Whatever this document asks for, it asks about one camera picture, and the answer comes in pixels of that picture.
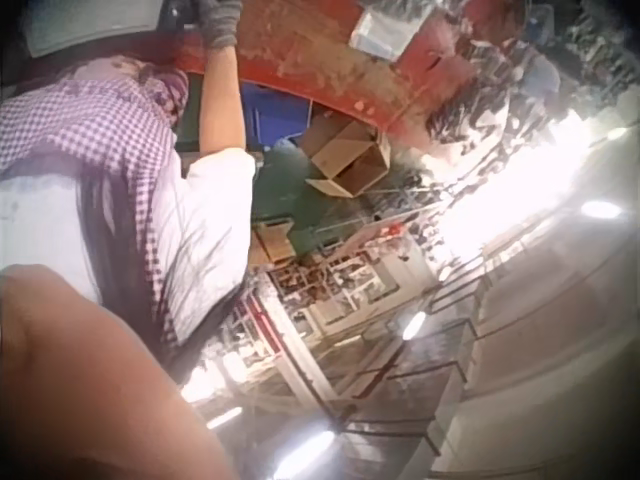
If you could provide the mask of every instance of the worker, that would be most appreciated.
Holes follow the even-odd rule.
[[[201,158],[181,177],[187,77],[100,59],[0,107],[0,269],[40,264],[128,326],[179,383],[247,268],[253,158],[236,61],[241,0],[197,0]]]
[[[0,478],[237,480],[124,322],[41,266],[0,298]]]

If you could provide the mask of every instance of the gray glove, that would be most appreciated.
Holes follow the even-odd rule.
[[[242,13],[242,0],[196,0],[200,30],[207,48],[234,46]]]

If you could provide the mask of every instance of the white sleeve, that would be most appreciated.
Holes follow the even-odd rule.
[[[186,179],[179,177],[179,164],[167,170],[154,195],[154,225],[164,271],[175,261],[169,304],[183,341],[242,281],[251,236],[255,161],[234,148],[201,158]]]

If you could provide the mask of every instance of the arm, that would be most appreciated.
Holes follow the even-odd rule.
[[[200,110],[200,153],[246,147],[238,63],[232,46],[208,53]]]
[[[2,280],[0,412],[26,458],[95,461],[124,478],[236,478],[122,322],[42,267],[14,267]]]
[[[197,0],[200,30],[207,49],[202,86],[200,152],[246,147],[240,100],[236,29],[242,0]]]

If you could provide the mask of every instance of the checkered headscarf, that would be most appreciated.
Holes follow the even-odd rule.
[[[145,278],[153,292],[154,322],[162,342],[177,345],[173,318],[163,299],[152,224],[152,198],[161,168],[175,144],[172,114],[184,110],[186,76],[162,73],[162,79],[113,75],[104,80],[68,75],[54,85],[23,94],[0,106],[0,178],[14,163],[41,148],[72,155],[125,178],[135,212],[136,245],[144,254]]]

